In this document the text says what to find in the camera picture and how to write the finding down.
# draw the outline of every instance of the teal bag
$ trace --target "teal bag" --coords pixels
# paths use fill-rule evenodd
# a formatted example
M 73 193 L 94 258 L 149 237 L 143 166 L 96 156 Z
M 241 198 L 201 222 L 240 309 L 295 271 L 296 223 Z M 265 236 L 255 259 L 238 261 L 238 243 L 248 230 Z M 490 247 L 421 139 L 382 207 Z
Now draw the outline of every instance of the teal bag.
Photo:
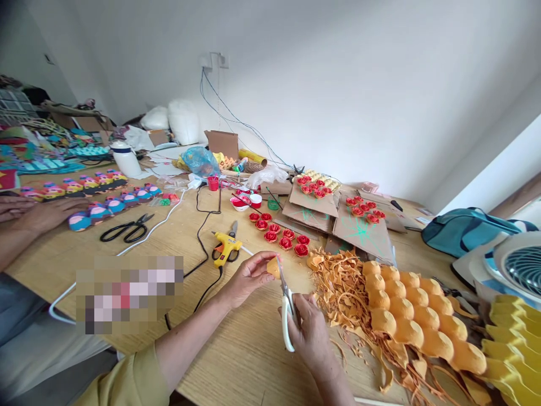
M 480 245 L 492 241 L 499 232 L 523 232 L 515 223 L 524 224 L 526 231 L 538 231 L 530 222 L 504 220 L 486 214 L 479 208 L 455 209 L 432 220 L 421 232 L 428 246 L 460 258 Z

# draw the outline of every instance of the black scissors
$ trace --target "black scissors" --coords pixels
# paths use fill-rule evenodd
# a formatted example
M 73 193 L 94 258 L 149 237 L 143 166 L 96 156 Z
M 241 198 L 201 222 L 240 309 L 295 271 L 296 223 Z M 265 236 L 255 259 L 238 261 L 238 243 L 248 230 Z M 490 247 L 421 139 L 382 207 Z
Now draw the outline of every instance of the black scissors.
M 238 227 L 238 221 L 235 221 L 233 223 L 233 227 L 231 227 L 231 231 L 228 232 L 229 237 L 236 238 L 237 236 L 237 227 Z M 223 244 L 219 243 L 216 247 L 214 247 L 214 250 L 212 250 L 212 259 L 217 260 L 220 258 L 220 254 L 222 253 L 222 250 L 224 249 Z M 227 258 L 227 262 L 233 262 L 236 261 L 238 258 L 238 251 L 232 250 L 229 254 L 229 258 Z
M 112 241 L 116 237 L 118 237 L 120 234 L 124 233 L 131 226 L 137 226 L 137 227 L 135 227 L 135 230 L 130 231 L 128 233 L 128 235 L 124 237 L 124 242 L 130 243 L 130 242 L 135 242 L 137 240 L 140 240 L 141 238 L 143 238 L 143 236 L 148 231 L 147 227 L 143 223 L 147 222 L 148 220 L 150 220 L 153 217 L 154 217 L 154 214 L 148 215 L 148 213 L 146 213 L 143 216 L 141 216 L 141 218 L 139 220 L 137 220 L 137 221 L 129 222 L 129 223 L 126 223 L 126 224 L 122 224 L 120 226 L 113 227 L 110 230 L 105 231 L 101 235 L 100 241 L 103 241 L 103 242 Z M 113 235 L 112 237 L 107 238 L 107 234 L 111 234 L 115 230 L 119 230 L 119 231 L 115 235 Z M 137 237 L 130 238 L 130 237 L 133 237 L 133 235 L 136 234 L 138 230 L 143 230 L 143 232 L 140 233 Z

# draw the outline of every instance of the fan grille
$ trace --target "fan grille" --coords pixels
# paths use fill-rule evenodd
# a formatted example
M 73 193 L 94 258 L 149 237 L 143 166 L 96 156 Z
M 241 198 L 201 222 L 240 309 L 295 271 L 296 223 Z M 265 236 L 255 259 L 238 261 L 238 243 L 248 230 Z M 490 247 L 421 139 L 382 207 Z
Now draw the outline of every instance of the fan grille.
M 541 297 L 541 246 L 512 252 L 505 259 L 505 272 L 518 285 Z

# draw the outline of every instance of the white bottle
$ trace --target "white bottle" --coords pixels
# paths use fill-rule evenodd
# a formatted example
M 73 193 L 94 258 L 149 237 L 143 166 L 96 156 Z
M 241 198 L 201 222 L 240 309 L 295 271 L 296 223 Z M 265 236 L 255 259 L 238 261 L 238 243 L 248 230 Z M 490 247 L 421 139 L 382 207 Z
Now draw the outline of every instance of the white bottle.
M 141 167 L 135 156 L 135 152 L 125 141 L 115 141 L 111 144 L 114 161 L 117 163 L 120 172 L 132 178 L 141 174 Z

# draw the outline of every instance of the stick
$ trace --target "stick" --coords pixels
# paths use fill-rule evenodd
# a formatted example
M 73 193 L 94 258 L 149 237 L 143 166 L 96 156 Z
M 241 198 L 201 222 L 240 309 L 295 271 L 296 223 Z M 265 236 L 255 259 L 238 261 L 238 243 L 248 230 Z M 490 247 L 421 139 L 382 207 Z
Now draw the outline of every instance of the stick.
M 379 400 L 371 400 L 371 399 L 365 399 L 365 398 L 358 398 L 358 397 L 354 397 L 353 398 L 357 403 L 365 403 L 365 404 L 369 404 L 369 405 L 373 405 L 373 406 L 403 406 L 401 404 L 397 404 L 397 403 L 387 403 L 387 402 L 382 402 L 382 401 L 379 401 Z
M 233 197 L 236 197 L 236 198 L 238 198 L 238 196 L 237 196 L 237 195 L 235 195 L 234 193 L 231 193 L 231 196 L 233 196 Z M 249 206 L 249 207 L 250 207 L 250 209 L 254 209 L 254 210 L 255 210 L 255 211 L 257 211 L 257 212 L 258 212 L 259 214 L 263 214 L 263 213 L 262 213 L 262 212 L 260 212 L 260 211 L 259 211 L 258 209 L 256 209 L 256 208 L 252 207 L 252 205 L 249 205 L 248 203 L 244 203 L 244 205 L 245 205 L 245 206 Z
M 272 194 L 272 192 L 271 192 L 271 190 L 269 189 L 268 186 L 267 186 L 267 190 L 269 191 L 269 193 L 270 193 L 270 195 L 272 196 L 272 198 L 274 199 L 274 201 L 275 201 L 276 203 L 278 203 L 278 206 L 280 206 L 280 209 L 282 209 L 282 211 L 283 211 L 283 207 L 282 207 L 282 205 L 280 204 L 280 200 L 278 200 L 277 198 L 275 198 L 275 196 Z

